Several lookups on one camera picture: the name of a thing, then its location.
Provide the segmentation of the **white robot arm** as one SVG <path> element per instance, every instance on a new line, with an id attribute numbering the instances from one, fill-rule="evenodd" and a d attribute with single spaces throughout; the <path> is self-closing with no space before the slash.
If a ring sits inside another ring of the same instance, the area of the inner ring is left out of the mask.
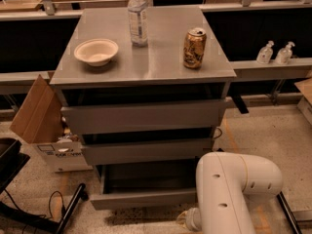
<path id="1" fill-rule="evenodd" d="M 277 196 L 282 187 L 281 170 L 266 158 L 210 152 L 196 168 L 198 206 L 176 222 L 203 234 L 255 234 L 250 209 Z"/>

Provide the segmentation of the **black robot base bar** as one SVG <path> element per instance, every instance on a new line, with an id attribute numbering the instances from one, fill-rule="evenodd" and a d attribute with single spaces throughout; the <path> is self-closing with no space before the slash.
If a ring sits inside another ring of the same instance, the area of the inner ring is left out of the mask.
<path id="1" fill-rule="evenodd" d="M 279 201 L 279 204 L 284 212 L 285 217 L 288 220 L 288 223 L 292 229 L 292 233 L 293 234 L 302 234 L 299 225 L 297 224 L 297 221 L 295 219 L 295 217 L 293 216 L 293 212 L 284 196 L 284 194 L 282 192 L 280 192 L 277 195 L 277 199 Z"/>

